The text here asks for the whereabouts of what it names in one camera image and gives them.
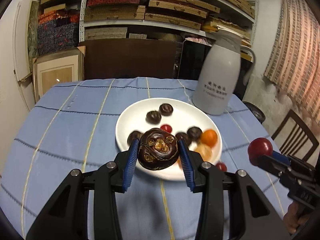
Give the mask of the person right hand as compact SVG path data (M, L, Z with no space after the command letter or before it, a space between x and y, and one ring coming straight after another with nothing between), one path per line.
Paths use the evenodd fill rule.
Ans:
M310 214L301 216L298 214L298 210L300 205L298 202L293 201L288 209L287 213L283 217L283 223L287 229L287 231L292 235L296 232L299 226L303 226L311 217Z

